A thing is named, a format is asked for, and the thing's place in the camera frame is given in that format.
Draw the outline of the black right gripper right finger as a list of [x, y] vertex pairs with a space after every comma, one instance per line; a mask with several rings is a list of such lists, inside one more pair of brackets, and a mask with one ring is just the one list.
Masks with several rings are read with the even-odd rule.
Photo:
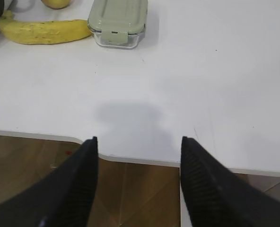
[[237, 177], [193, 138], [182, 138], [180, 183], [194, 227], [280, 227], [280, 202]]

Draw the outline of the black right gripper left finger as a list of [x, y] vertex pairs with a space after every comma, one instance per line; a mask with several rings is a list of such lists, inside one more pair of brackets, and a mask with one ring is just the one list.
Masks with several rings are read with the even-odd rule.
[[43, 180], [0, 204], [0, 227], [85, 227], [98, 181], [93, 137]]

